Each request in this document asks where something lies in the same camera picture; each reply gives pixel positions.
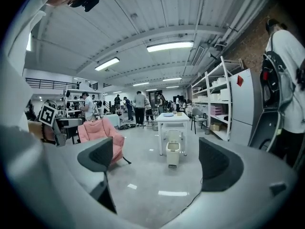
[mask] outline pink chair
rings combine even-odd
[[[80,135],[81,143],[111,136],[113,139],[113,157],[111,165],[121,158],[128,164],[131,164],[131,162],[124,158],[122,152],[125,138],[116,131],[109,119],[103,118],[92,122],[86,121],[84,124],[78,126],[78,133]]]

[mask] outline brick wall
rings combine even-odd
[[[262,55],[269,39],[265,23],[271,18],[286,24],[288,31],[302,43],[300,33],[292,19],[276,0],[270,0],[244,33],[224,52],[224,58],[228,60],[241,58],[246,68],[259,72]]]

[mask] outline blue plate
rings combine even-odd
[[[167,113],[167,114],[163,114],[164,117],[172,117],[173,113]]]

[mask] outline gray chair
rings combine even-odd
[[[202,125],[203,125],[204,122],[205,122],[205,126],[208,126],[208,119],[207,119],[206,113],[201,112],[197,108],[193,108],[192,109],[191,130],[192,130],[192,127],[193,127],[193,122],[194,122],[195,134],[196,134],[196,122],[201,122],[201,129],[202,129]]]

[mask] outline black cap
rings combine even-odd
[[[278,22],[276,19],[269,19],[266,22],[266,31],[269,32],[270,28],[274,25],[280,24],[280,22]]]

